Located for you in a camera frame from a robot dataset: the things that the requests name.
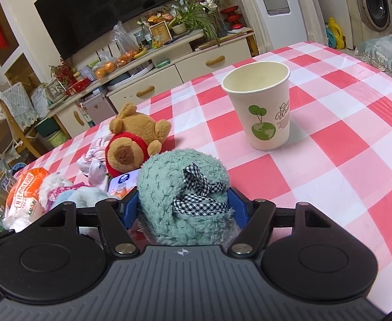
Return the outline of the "purple cartoon tissue pack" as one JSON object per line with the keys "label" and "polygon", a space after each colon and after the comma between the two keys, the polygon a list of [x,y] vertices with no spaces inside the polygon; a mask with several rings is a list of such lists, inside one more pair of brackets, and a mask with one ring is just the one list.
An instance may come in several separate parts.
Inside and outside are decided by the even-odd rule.
{"label": "purple cartoon tissue pack", "polygon": [[138,170],[122,174],[110,180],[107,193],[112,197],[122,199],[137,186]]}

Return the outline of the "white floral cloth pouch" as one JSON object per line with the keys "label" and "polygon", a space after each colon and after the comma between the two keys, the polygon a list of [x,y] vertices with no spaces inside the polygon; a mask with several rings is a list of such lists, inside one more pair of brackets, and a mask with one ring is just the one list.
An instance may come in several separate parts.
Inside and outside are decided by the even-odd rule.
{"label": "white floral cloth pouch", "polygon": [[105,150],[111,138],[111,135],[99,138],[94,146],[77,160],[78,167],[87,177],[89,186],[104,191],[108,189],[109,181]]}

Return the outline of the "teal fluffy plush with ribbon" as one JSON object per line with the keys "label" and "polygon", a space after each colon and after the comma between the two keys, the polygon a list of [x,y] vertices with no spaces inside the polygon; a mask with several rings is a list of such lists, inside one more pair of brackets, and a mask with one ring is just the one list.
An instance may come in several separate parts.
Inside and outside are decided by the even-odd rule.
{"label": "teal fluffy plush with ribbon", "polygon": [[138,221],[150,243],[225,246],[238,234],[219,159],[185,148],[151,156],[139,171]]}

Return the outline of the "white fluffy plush ball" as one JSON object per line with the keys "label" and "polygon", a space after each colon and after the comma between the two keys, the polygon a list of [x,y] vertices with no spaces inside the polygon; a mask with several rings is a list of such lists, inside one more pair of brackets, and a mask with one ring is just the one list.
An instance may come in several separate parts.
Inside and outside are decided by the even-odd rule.
{"label": "white fluffy plush ball", "polygon": [[105,191],[83,182],[72,183],[59,173],[46,176],[39,188],[39,202],[45,212],[71,201],[77,208],[94,207],[98,201],[110,198]]}

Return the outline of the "orange white tissue package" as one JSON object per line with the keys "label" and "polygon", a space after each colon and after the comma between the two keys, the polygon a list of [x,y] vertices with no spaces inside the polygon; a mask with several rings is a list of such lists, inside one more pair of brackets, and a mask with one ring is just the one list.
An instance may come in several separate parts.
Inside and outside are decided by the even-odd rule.
{"label": "orange white tissue package", "polygon": [[2,220],[5,230],[19,233],[44,214],[45,209],[39,202],[39,190],[48,175],[42,167],[20,173],[6,199]]}

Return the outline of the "green waste bin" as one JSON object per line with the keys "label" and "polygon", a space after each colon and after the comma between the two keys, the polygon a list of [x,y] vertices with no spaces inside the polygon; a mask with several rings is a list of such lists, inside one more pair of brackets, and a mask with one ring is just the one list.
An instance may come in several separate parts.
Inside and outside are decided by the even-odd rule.
{"label": "green waste bin", "polygon": [[61,146],[63,143],[67,142],[69,138],[62,130],[58,130],[53,132],[48,138],[47,141],[51,144],[53,148],[57,148]]}

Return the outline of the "grey storage box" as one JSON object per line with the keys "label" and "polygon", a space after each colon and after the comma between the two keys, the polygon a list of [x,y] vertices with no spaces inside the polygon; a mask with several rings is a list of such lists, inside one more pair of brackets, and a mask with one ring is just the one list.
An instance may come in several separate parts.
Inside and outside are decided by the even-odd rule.
{"label": "grey storage box", "polygon": [[98,94],[83,101],[83,107],[96,125],[117,114],[117,110],[103,94]]}

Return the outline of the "pink white checkered tablecloth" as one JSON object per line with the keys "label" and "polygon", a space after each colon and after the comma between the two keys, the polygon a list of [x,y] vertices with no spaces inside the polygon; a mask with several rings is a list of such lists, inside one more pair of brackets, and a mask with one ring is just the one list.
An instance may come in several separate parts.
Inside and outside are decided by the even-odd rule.
{"label": "pink white checkered tablecloth", "polygon": [[[260,152],[243,128],[220,83],[220,70],[139,104],[172,124],[168,148],[196,148],[219,158],[232,185],[250,198],[279,206],[308,201],[367,245],[379,273],[363,307],[351,306],[334,320],[377,320],[392,310],[392,78],[351,56],[319,44],[300,43],[264,54],[291,69],[291,136],[277,151]],[[48,320],[324,320],[275,301],[250,265],[225,281],[227,259],[190,262],[177,254],[134,278],[122,269],[111,299],[93,298],[82,308],[61,307]]]}

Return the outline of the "red gift box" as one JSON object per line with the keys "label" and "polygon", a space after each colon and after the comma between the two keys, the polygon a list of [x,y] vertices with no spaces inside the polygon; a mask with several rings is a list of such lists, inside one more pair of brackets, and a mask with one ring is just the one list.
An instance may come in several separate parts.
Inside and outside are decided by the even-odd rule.
{"label": "red gift box", "polygon": [[84,91],[89,85],[91,84],[91,81],[88,78],[83,78],[76,83],[72,84],[67,91],[66,95],[67,96],[74,96],[82,91]]}

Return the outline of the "plastic bag of oranges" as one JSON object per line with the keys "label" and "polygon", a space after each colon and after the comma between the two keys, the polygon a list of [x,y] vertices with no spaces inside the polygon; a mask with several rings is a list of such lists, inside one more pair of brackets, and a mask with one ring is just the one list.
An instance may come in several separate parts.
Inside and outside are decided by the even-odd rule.
{"label": "plastic bag of oranges", "polygon": [[113,56],[110,48],[99,52],[99,61],[93,67],[95,77],[99,80],[113,73],[118,67],[129,64],[139,50],[137,44],[123,28],[121,21],[113,26],[110,41],[118,47],[119,55]]}

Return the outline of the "wooden framed picture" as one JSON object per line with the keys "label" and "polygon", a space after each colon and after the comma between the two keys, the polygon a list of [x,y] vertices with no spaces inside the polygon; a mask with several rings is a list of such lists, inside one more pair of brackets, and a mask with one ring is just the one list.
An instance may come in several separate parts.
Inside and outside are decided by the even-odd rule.
{"label": "wooden framed picture", "polygon": [[162,44],[165,44],[173,39],[166,21],[159,22],[151,26],[149,29],[154,41],[159,41]]}

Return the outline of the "yellow detergent bottle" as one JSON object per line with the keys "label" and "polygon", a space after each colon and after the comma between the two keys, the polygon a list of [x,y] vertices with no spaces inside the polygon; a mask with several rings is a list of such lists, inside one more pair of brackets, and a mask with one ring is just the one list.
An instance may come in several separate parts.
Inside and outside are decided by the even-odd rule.
{"label": "yellow detergent bottle", "polygon": [[328,22],[326,24],[326,34],[328,46],[334,49],[345,49],[346,42],[344,39],[344,34],[339,26],[336,23],[336,20],[333,17],[328,18]]}

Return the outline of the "red lantern ornament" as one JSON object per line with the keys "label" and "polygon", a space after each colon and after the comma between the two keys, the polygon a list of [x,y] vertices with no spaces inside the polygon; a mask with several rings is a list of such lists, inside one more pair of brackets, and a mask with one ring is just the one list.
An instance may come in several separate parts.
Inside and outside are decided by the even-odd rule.
{"label": "red lantern ornament", "polygon": [[238,13],[238,9],[238,5],[235,5],[220,11],[221,15],[224,16],[225,23],[230,26],[230,30],[240,30],[244,27],[244,24],[240,22],[243,15]]}

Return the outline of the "black flat television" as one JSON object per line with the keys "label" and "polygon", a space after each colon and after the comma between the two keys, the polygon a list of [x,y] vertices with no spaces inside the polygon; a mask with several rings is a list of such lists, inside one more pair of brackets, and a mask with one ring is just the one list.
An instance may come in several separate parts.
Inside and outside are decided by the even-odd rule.
{"label": "black flat television", "polygon": [[35,7],[60,56],[67,59],[118,22],[171,0],[37,0]]}

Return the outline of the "potted flower plant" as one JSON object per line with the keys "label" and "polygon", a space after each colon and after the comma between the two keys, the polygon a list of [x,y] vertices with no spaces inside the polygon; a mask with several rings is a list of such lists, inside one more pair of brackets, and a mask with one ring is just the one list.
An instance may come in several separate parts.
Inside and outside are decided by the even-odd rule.
{"label": "potted flower plant", "polygon": [[218,6],[226,0],[173,0],[170,7],[170,28],[183,24],[189,31],[202,30],[206,41],[219,44],[224,22]]}

